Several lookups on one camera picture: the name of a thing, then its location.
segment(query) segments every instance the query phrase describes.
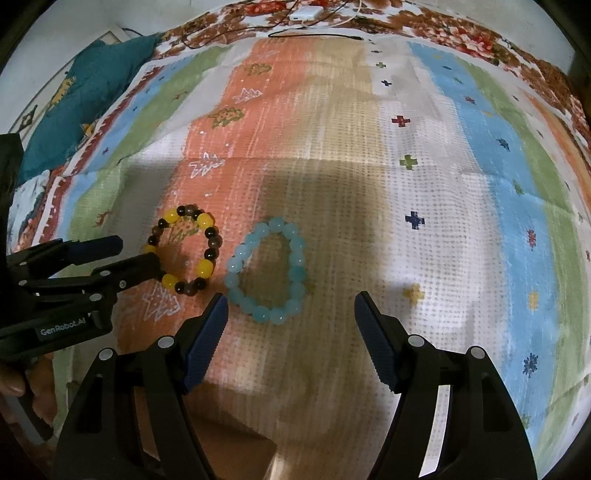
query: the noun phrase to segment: pillow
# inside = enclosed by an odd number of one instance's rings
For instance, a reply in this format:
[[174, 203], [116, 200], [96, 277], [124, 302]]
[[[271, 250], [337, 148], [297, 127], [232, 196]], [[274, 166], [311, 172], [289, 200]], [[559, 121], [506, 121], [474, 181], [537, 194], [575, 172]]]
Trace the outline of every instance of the pillow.
[[29, 140], [18, 185], [66, 163], [88, 125], [121, 96], [160, 38], [156, 34], [113, 45], [96, 40], [76, 56]]

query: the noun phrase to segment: beaded bracelet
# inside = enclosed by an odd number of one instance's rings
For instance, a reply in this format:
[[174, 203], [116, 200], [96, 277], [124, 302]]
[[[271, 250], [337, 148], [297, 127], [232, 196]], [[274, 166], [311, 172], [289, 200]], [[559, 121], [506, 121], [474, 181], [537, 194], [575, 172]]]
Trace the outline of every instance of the beaded bracelet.
[[152, 227], [152, 235], [148, 237], [148, 242], [144, 245], [144, 252], [153, 252], [157, 254], [156, 247], [160, 243], [160, 236], [164, 230], [176, 223], [181, 217], [191, 217], [199, 227], [204, 231], [205, 238], [207, 238], [208, 249], [205, 250], [204, 258], [197, 265], [197, 275], [195, 280], [191, 282], [180, 281], [174, 275], [160, 272], [158, 281], [167, 289], [175, 291], [178, 294], [184, 293], [192, 297], [199, 290], [203, 290], [207, 286], [207, 279], [212, 276], [215, 268], [215, 259], [219, 255], [218, 249], [222, 246], [222, 238], [219, 236], [217, 228], [214, 226], [213, 218], [198, 209], [195, 205], [181, 205], [176, 208], [168, 210], [164, 217], [158, 220], [158, 225]]
[[[291, 281], [290, 299], [287, 300], [283, 308], [269, 309], [262, 305], [257, 305], [254, 298], [245, 296], [240, 289], [240, 279], [238, 273], [242, 270], [244, 262], [251, 256], [252, 251], [258, 247], [262, 238], [269, 235], [270, 232], [283, 233], [290, 242], [291, 253], [289, 257], [290, 269], [288, 277]], [[303, 281], [306, 279], [306, 270], [304, 265], [304, 239], [298, 235], [298, 228], [295, 223], [285, 223], [283, 218], [275, 217], [267, 224], [257, 223], [253, 233], [249, 233], [244, 243], [238, 245], [234, 250], [234, 256], [226, 263], [228, 273], [224, 278], [224, 285], [228, 287], [228, 299], [239, 305], [246, 314], [251, 314], [258, 323], [264, 323], [271, 320], [275, 325], [285, 323], [288, 316], [294, 316], [301, 312], [301, 301], [306, 296], [306, 288]]]

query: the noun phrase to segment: orange stripe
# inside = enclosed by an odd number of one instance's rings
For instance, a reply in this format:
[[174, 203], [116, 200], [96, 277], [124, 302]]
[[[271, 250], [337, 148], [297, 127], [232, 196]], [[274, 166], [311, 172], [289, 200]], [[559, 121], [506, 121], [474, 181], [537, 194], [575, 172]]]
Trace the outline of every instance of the orange stripe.
[[[274, 48], [278, 43], [281, 43], [281, 52], [279, 48]], [[294, 68], [294, 65], [307, 60], [313, 44], [313, 39], [256, 42], [248, 58], [230, 74], [223, 96], [213, 110], [217, 113], [234, 107], [243, 113], [242, 118], [216, 127], [215, 119], [208, 116], [192, 122], [184, 158], [176, 167], [161, 201], [163, 207], [156, 218], [172, 206], [187, 203], [194, 203], [211, 212], [223, 238], [220, 257], [210, 286], [196, 297], [168, 295], [153, 281], [127, 291], [119, 301], [120, 315], [125, 317], [118, 332], [122, 351], [144, 349], [159, 336], [176, 332], [184, 319], [203, 311], [214, 292], [226, 291], [222, 284], [226, 261], [253, 225], [262, 220], [257, 203], [265, 165], [271, 159], [281, 157], [281, 134], [290, 127], [295, 97], [280, 93], [297, 90], [295, 87], [304, 79], [306, 72], [304, 68]], [[256, 72], [252, 67], [254, 63], [272, 66], [272, 70], [265, 72], [263, 67], [259, 69], [260, 73]], [[235, 97], [239, 97], [243, 89], [259, 90], [262, 95], [236, 104]], [[209, 154], [210, 162], [216, 161], [213, 158], [215, 154], [217, 162], [224, 160], [225, 164], [213, 168], [204, 176], [199, 174], [191, 179], [194, 167], [190, 164], [204, 163], [205, 153]], [[188, 236], [180, 245], [165, 247], [166, 241], [164, 236], [163, 247], [160, 248], [165, 270], [179, 278], [194, 278], [194, 268], [207, 248], [203, 234]], [[163, 293], [168, 301], [161, 300]], [[169, 312], [178, 311], [163, 314], [163, 307], [160, 307], [161, 310], [154, 313], [162, 304], [168, 305]], [[155, 321], [156, 315], [161, 315], [160, 321]]]
[[587, 210], [591, 212], [591, 169], [577, 148], [576, 140], [560, 119], [551, 113], [538, 99], [526, 95], [537, 111], [544, 117], [554, 139], [564, 153], [564, 157], [573, 169]]

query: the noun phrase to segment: human hand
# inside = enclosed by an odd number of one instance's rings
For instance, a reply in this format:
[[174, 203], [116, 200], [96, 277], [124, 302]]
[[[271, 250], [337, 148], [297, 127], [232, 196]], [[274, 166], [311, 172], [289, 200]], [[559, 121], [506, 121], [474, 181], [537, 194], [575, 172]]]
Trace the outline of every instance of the human hand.
[[[51, 425], [57, 414], [51, 359], [45, 356], [40, 357], [33, 368], [27, 372], [27, 378], [34, 396], [33, 411], [39, 418]], [[25, 394], [25, 390], [25, 380], [22, 374], [0, 362], [0, 393], [9, 397], [20, 397]], [[0, 397], [0, 413], [7, 423], [17, 422], [3, 397]]]

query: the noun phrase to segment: blue bead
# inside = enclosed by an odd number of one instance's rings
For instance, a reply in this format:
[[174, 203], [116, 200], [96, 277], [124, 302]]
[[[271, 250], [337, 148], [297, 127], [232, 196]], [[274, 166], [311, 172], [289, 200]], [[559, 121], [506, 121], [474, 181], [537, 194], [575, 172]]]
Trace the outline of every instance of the blue bead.
[[289, 299], [285, 302], [285, 311], [288, 315], [298, 315], [301, 313], [301, 301]]
[[290, 253], [290, 265], [292, 267], [303, 267], [305, 264], [306, 259], [302, 250], [294, 250]]
[[226, 268], [231, 273], [238, 273], [242, 270], [242, 261], [238, 260], [236, 257], [230, 257], [226, 262]]
[[281, 229], [283, 235], [288, 240], [291, 240], [294, 236], [297, 235], [298, 229], [295, 223], [286, 223], [283, 228]]
[[262, 305], [259, 305], [252, 312], [252, 318], [254, 318], [255, 321], [258, 323], [265, 323], [267, 320], [269, 320], [270, 314], [271, 314], [271, 312], [269, 311], [269, 309], [267, 307], [263, 307]]
[[259, 238], [265, 238], [266, 236], [269, 236], [269, 226], [266, 223], [259, 222], [255, 225], [255, 233]]
[[239, 305], [244, 298], [244, 293], [238, 287], [230, 288], [228, 290], [228, 300], [234, 305]]
[[240, 285], [240, 278], [235, 273], [226, 273], [226, 276], [223, 279], [223, 284], [228, 288], [237, 287], [238, 285]]
[[287, 314], [284, 309], [272, 309], [269, 317], [271, 318], [273, 325], [283, 325], [287, 320]]
[[302, 250], [306, 247], [306, 242], [299, 235], [294, 235], [290, 240], [290, 248], [292, 250]]
[[281, 229], [283, 228], [284, 224], [285, 224], [285, 222], [284, 222], [283, 218], [273, 217], [271, 219], [271, 221], [269, 222], [269, 229], [273, 233], [279, 233], [279, 232], [281, 232]]
[[287, 276], [293, 282], [301, 282], [306, 279], [306, 270], [304, 267], [290, 267]]
[[306, 287], [301, 283], [292, 283], [290, 285], [290, 298], [301, 300], [306, 296]]
[[255, 299], [250, 296], [244, 297], [240, 301], [240, 309], [246, 314], [251, 314], [256, 309]]
[[234, 257], [239, 260], [246, 260], [252, 254], [252, 249], [245, 244], [240, 244], [234, 249]]
[[244, 237], [244, 244], [251, 250], [254, 250], [261, 243], [261, 239], [256, 233], [249, 233]]

